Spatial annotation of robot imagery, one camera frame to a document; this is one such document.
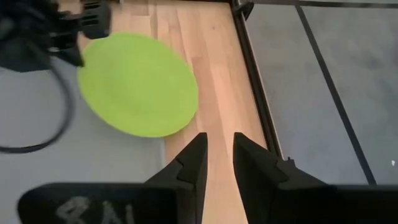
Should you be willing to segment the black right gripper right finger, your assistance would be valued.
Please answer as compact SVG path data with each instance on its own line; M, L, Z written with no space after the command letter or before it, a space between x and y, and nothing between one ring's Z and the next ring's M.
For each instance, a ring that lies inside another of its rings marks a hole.
M234 133L233 166L249 224L325 223L326 183Z

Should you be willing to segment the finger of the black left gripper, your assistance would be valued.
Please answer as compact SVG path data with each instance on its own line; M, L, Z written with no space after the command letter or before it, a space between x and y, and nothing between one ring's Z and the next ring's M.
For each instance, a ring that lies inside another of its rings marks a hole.
M76 67L84 66L84 60L78 46L77 32L50 33L49 52Z
M89 39L105 38L110 33L111 8L107 0L80 0L78 30Z

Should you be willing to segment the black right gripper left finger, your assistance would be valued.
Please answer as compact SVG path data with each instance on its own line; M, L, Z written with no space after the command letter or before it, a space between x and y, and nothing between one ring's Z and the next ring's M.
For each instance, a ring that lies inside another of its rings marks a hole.
M208 170L208 138L197 134L146 182L157 191L146 197L150 224L202 224Z

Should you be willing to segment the lime green round plate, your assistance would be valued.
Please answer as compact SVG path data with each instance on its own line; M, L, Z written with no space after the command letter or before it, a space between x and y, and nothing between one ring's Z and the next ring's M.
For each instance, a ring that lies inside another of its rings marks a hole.
M115 32L91 41L77 71L81 97L105 123L127 134L159 138L189 124L198 84L178 53L149 36Z

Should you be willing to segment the grey plastic tray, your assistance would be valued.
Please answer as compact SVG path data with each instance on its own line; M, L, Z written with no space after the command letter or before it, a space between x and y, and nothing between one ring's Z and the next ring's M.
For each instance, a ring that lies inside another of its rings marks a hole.
M53 145L28 154L0 153L0 224L19 224L16 205L26 191L54 182L144 182L164 165L163 139L124 134L89 109L76 68L58 59L74 102L70 127ZM0 67L0 146L39 144L57 132L64 97L52 73Z

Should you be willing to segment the black aluminium table frame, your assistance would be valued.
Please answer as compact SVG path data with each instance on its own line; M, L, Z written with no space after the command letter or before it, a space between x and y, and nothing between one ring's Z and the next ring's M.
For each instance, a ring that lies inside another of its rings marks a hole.
M262 86L261 75L246 27L246 20L254 9L254 2L252 0L229 0L229 3L267 149L277 157L283 158L269 104Z

